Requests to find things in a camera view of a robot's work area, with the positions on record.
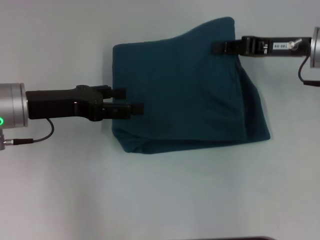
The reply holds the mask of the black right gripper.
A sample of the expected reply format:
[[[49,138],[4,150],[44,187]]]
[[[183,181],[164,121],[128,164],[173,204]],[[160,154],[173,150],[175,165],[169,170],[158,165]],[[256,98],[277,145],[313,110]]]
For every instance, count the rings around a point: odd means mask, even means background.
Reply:
[[[240,55],[262,57],[269,54],[274,57],[304,57],[311,51],[311,37],[256,37],[243,36],[238,40],[213,42],[213,55]]]

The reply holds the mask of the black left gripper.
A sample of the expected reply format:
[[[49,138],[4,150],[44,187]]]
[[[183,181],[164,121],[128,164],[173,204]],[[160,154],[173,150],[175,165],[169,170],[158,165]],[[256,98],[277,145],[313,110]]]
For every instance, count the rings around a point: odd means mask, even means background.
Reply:
[[[103,99],[126,99],[125,88],[108,85],[78,85],[67,90],[26,92],[28,118],[31,120],[81,117],[92,122],[103,119],[127,120],[144,114],[144,103],[104,103]]]

